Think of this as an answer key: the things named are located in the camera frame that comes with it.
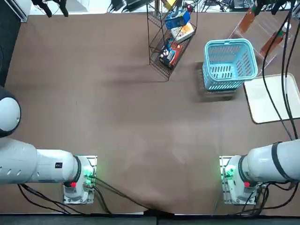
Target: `box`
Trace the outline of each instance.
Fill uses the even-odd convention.
[[[170,69],[173,69],[176,62],[178,61],[182,48],[182,45],[178,45],[176,41],[172,41],[170,46],[163,46],[162,52],[159,56],[159,60],[163,65],[169,67]]]
[[[190,14],[186,9],[170,13],[165,19],[165,25],[168,30],[175,27],[182,27],[190,20]]]
[[[183,27],[175,27],[171,29],[171,33],[175,40],[180,43],[193,35],[194,29],[190,22]]]

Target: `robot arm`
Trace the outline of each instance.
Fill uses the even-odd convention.
[[[300,180],[300,140],[279,142],[252,149],[245,156],[232,157],[225,167],[225,179],[232,204],[255,204],[255,192],[262,182]]]
[[[20,124],[16,98],[0,87],[0,184],[63,183],[65,203],[93,203],[89,175],[95,169],[85,156],[63,150],[36,149],[6,136]]]

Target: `black cable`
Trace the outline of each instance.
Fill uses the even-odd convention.
[[[61,202],[52,200],[52,199],[50,199],[50,198],[48,198],[48,197],[45,197],[45,198],[41,197],[39,194],[37,194],[37,191],[36,191],[35,189],[33,189],[32,187],[27,186],[26,184],[22,184],[22,186],[23,186],[23,188],[27,188],[27,191],[29,191],[30,193],[32,193],[33,195],[35,195],[35,196],[37,196],[37,197],[40,197],[40,198],[42,198],[42,199],[44,199],[44,200],[46,200],[46,201],[52,202],[52,203],[56,203],[56,204],[65,206],[65,207],[67,207],[67,208],[69,208],[69,209],[73,210],[74,212],[77,212],[77,213],[79,213],[79,214],[81,214],[81,215],[86,215],[85,213],[80,212],[80,211],[78,211],[78,210],[76,210],[76,209],[74,209],[74,208],[68,206],[67,204],[64,204],[64,203],[61,203]]]
[[[270,194],[269,186],[270,186],[270,184],[268,184],[265,188],[265,191],[264,191],[263,197],[262,197],[262,204],[260,205],[259,210],[255,213],[255,215],[261,214],[265,204],[267,203],[267,200],[268,200],[269,194]]]
[[[23,195],[23,197],[24,197],[28,202],[30,202],[31,204],[36,205],[36,206],[41,207],[41,208],[44,208],[44,209],[47,209],[47,210],[52,210],[52,211],[55,211],[55,212],[60,212],[60,213],[62,213],[62,214],[66,214],[66,213],[63,212],[63,211],[56,210],[56,209],[53,209],[53,208],[50,208],[50,207],[46,207],[46,206],[43,206],[43,205],[40,205],[40,204],[37,204],[37,203],[31,201],[31,200],[26,196],[26,194],[23,192],[23,190],[22,190],[22,188],[21,188],[21,185],[18,184],[18,187],[19,187],[20,192],[21,192],[21,194]]]
[[[291,9],[293,9],[293,6],[295,4],[295,1],[291,2]],[[281,91],[282,91],[282,97],[285,103],[285,109],[286,112],[288,114],[289,120],[292,124],[292,129],[294,131],[294,135],[295,135],[295,139],[298,139],[298,134],[297,134],[297,130],[295,127],[295,123],[292,117],[292,114],[289,110],[289,106],[287,105],[287,101],[286,101],[286,95],[287,95],[287,90],[285,90],[285,84],[284,84],[284,71],[285,71],[285,53],[286,53],[286,48],[287,48],[287,41],[288,41],[288,34],[289,34],[289,29],[290,29],[290,23],[291,23],[291,15],[288,17],[288,21],[287,21],[287,28],[286,28],[286,35],[285,35],[285,44],[284,44],[284,48],[283,48],[283,56],[282,56],[282,66],[281,66]]]
[[[112,6],[112,3],[108,6],[107,11],[106,11],[107,13],[108,13],[108,10],[109,10],[109,8],[110,8],[111,6]]]
[[[51,202],[51,199],[47,198],[45,195],[43,195],[42,193],[40,193],[40,192],[38,192],[38,191],[32,189],[31,187],[29,187],[29,186],[27,186],[27,185],[25,185],[25,184],[22,184],[21,186],[22,186],[25,190],[27,190],[28,192],[30,192],[30,193],[35,192],[35,193],[37,193],[38,195],[40,195],[40,196],[39,196],[40,198],[46,199],[47,201],[50,201],[50,202]],[[68,212],[67,210],[65,210],[63,207],[61,207],[61,206],[58,205],[57,203],[54,203],[54,202],[53,202],[53,204],[55,204],[57,207],[59,207],[59,208],[61,208],[62,210],[64,210],[67,214],[70,214],[70,212]]]
[[[266,184],[266,183],[267,183],[267,182],[260,184],[260,185],[258,186],[258,188],[260,188],[262,185],[264,185],[264,184]],[[244,207],[243,207],[242,211],[241,211],[240,213],[238,213],[238,214],[242,215],[242,213],[245,211],[245,207],[247,206],[247,203],[249,202],[251,196],[252,196],[252,195],[254,194],[254,192],[256,192],[257,190],[258,190],[258,189],[254,190],[254,191],[249,195],[249,198],[246,200],[246,202],[245,202],[245,204],[244,204]]]
[[[3,65],[4,65],[4,53],[3,53],[1,45],[0,45],[0,52],[1,52],[1,56],[2,56],[2,63],[1,63],[1,67],[0,67],[0,73],[1,73],[1,71],[3,69]]]
[[[204,4],[204,6],[203,6],[203,9],[202,9],[202,11],[201,11],[201,12],[203,12],[203,10],[205,9],[205,6],[206,6],[206,4],[207,4],[207,1],[208,1],[208,0],[205,0],[205,2],[204,2],[204,3],[202,3],[202,5]]]
[[[281,186],[279,186],[278,184],[272,184],[272,185],[274,185],[274,186],[276,186],[277,188],[279,188],[279,189],[281,189],[281,190],[284,190],[284,191],[289,191],[289,190],[291,190],[291,188],[284,188],[284,187],[281,187]]]
[[[204,11],[206,13],[206,11],[210,8],[210,6],[207,6],[206,10]]]
[[[258,195],[257,196],[255,196],[255,203],[258,203],[258,201],[259,201],[259,198],[260,198],[260,196],[262,195],[262,192],[263,192],[263,188],[262,188],[262,186],[260,186],[259,188],[258,188]],[[263,205],[263,203],[264,203],[264,201],[265,201],[265,193],[266,193],[266,191],[263,193],[263,195],[262,195],[262,203],[261,203],[261,206],[260,206],[260,208],[261,207],[263,207],[262,205]],[[260,212],[258,212],[258,210],[260,209],[260,208],[256,208],[255,207],[255,204],[253,205],[253,211],[250,213],[250,216],[256,216],[257,214],[259,214]]]
[[[103,180],[101,180],[101,179],[99,179],[99,178],[97,178],[97,177],[95,177],[95,176],[90,176],[90,178],[94,178],[94,179],[100,181],[101,183],[104,183],[105,185],[107,185],[108,187],[110,187],[112,190],[114,190],[115,192],[117,192],[119,196],[121,196],[121,197],[123,197],[123,198],[127,198],[128,200],[130,200],[130,201],[134,202],[135,204],[137,204],[137,205],[139,205],[139,206],[142,206],[142,207],[144,207],[144,208],[146,208],[146,209],[148,209],[148,210],[151,209],[151,208],[149,208],[149,207],[147,207],[147,206],[144,206],[144,205],[138,203],[136,200],[134,200],[134,199],[128,197],[127,195],[125,195],[125,194],[122,193],[121,191],[115,189],[113,186],[109,185],[109,184],[106,183],[105,181],[103,181]]]
[[[262,11],[267,11],[267,10],[271,10],[272,9],[272,4],[268,4],[266,5],[266,7],[264,9],[262,9]]]
[[[220,6],[220,10],[221,10],[222,12],[226,12],[226,11],[225,11],[225,5],[222,5],[221,2],[218,1],[218,0],[215,0],[214,2],[215,2],[217,5]]]
[[[127,6],[125,6],[125,7],[122,9],[121,13],[127,12],[127,11],[128,11],[128,8],[127,8]]]
[[[289,54],[289,57],[288,57],[287,63],[286,63],[286,68],[285,68],[285,81],[286,82],[287,82],[287,72],[288,72],[288,68],[289,68],[289,65],[290,65],[290,60],[291,60],[291,57],[292,57],[292,53],[293,53],[293,50],[294,50],[294,47],[295,47],[295,44],[296,44],[296,40],[297,40],[297,37],[298,37],[299,29],[300,29],[300,22],[298,23],[297,31],[296,31],[294,41],[292,43],[291,51],[290,51],[290,54]],[[287,104],[287,111],[289,111],[290,116],[291,116],[290,120],[291,120],[291,123],[293,125],[295,138],[298,139],[298,134],[297,134],[297,130],[296,130],[296,127],[295,127],[295,124],[294,124],[294,118],[293,118],[292,111],[291,111],[291,108],[290,108],[290,103],[289,103],[289,99],[288,99],[287,90],[286,90],[286,93],[285,93],[285,98],[286,98],[286,104]]]
[[[42,11],[42,9],[40,8],[40,7],[37,7],[37,6],[35,6],[34,5],[34,7],[35,8],[37,8],[39,11],[41,11],[44,15],[47,15],[46,13],[44,13],[43,11]],[[60,8],[60,6],[58,6],[58,9],[55,11],[55,13],[53,13],[52,15],[55,15],[56,13],[57,13],[57,11],[59,10],[59,8]]]
[[[270,91],[269,91],[269,89],[268,89],[268,86],[267,86],[267,83],[266,83],[266,79],[265,79],[265,75],[264,75],[264,66],[265,66],[265,64],[266,64],[266,59],[267,59],[267,56],[268,56],[268,54],[269,54],[269,51],[270,51],[272,45],[274,44],[276,37],[278,36],[278,34],[281,32],[283,26],[285,25],[285,22],[286,22],[286,21],[288,20],[288,18],[291,16],[291,14],[292,14],[291,9],[289,10],[289,13],[287,14],[287,16],[286,16],[284,22],[282,23],[282,25],[281,25],[280,28],[278,29],[277,34],[276,34],[275,37],[273,38],[273,40],[272,40],[270,46],[268,47],[268,50],[267,50],[265,56],[264,56],[264,59],[263,59],[263,62],[262,62],[262,79],[263,79],[263,83],[264,83],[264,86],[265,86],[265,88],[266,88],[266,91],[267,91],[267,93],[268,93],[268,96],[269,96],[269,98],[270,98],[270,101],[271,101],[271,103],[272,103],[272,105],[273,105],[273,107],[274,107],[274,109],[275,109],[275,111],[276,111],[276,113],[277,113],[277,115],[278,115],[278,117],[279,117],[280,122],[281,122],[282,125],[284,126],[284,128],[285,128],[287,134],[289,135],[290,139],[293,140],[293,139],[292,139],[292,136],[291,136],[291,133],[290,133],[289,130],[286,128],[285,123],[283,122],[283,120],[282,120],[282,118],[281,118],[281,116],[280,116],[280,114],[279,114],[279,112],[278,112],[278,110],[277,110],[277,108],[276,108],[276,106],[275,106],[275,104],[274,104],[274,101],[273,101],[272,96],[271,96],[271,94],[270,94]]]
[[[280,7],[281,7],[281,10],[280,10],[280,11],[284,11],[285,8],[286,8],[286,5],[287,5],[287,2],[285,2],[285,6],[284,6],[284,7],[280,6]]]
[[[105,200],[104,200],[104,197],[103,197],[103,194],[101,193],[101,191],[97,188],[97,187],[94,187],[94,189],[98,192],[100,198],[101,198],[101,201],[102,201],[102,204],[104,206],[104,209],[105,209],[105,212],[111,214],[112,212],[108,209],[106,203],[105,203]]]
[[[109,190],[109,191],[111,191],[111,192],[113,192],[113,193],[121,196],[121,197],[124,197],[124,195],[120,194],[119,192],[117,192],[117,191],[115,191],[115,190],[113,190],[113,189],[111,189],[111,188],[109,188],[109,187],[107,187],[107,186],[105,186],[103,184],[100,184],[100,183],[96,183],[96,184],[99,185],[100,187],[106,189],[106,190]]]
[[[263,207],[263,208],[261,208],[261,210],[274,210],[274,209],[279,209],[279,208],[286,206],[288,203],[290,203],[293,200],[293,198],[297,192],[297,189],[298,189],[298,183],[296,184],[291,197],[285,203],[277,205],[277,206],[272,206],[272,207]]]

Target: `red button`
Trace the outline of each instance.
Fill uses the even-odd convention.
[[[246,188],[250,187],[250,183],[249,182],[244,182],[244,185]]]

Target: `brown mat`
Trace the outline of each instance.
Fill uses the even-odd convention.
[[[288,140],[280,123],[251,121],[243,89],[230,101],[199,95],[204,45],[227,37],[242,16],[200,14],[197,34],[169,82],[148,65],[146,14],[31,16],[21,26],[6,84],[22,106],[13,137],[37,148],[98,155],[102,178],[149,206],[212,213],[221,189],[220,155]],[[150,31],[155,34],[154,26]],[[297,57],[299,45],[289,72],[300,82]],[[280,67],[276,59],[266,72]],[[34,187],[62,199],[60,184]],[[0,212],[46,211],[27,203],[16,185],[0,188]],[[290,194],[272,188],[267,206]],[[107,191],[104,196],[112,212],[143,210]],[[300,216],[299,204],[296,195],[266,213]],[[79,209],[103,212],[97,202]],[[239,210],[220,204],[217,213]]]

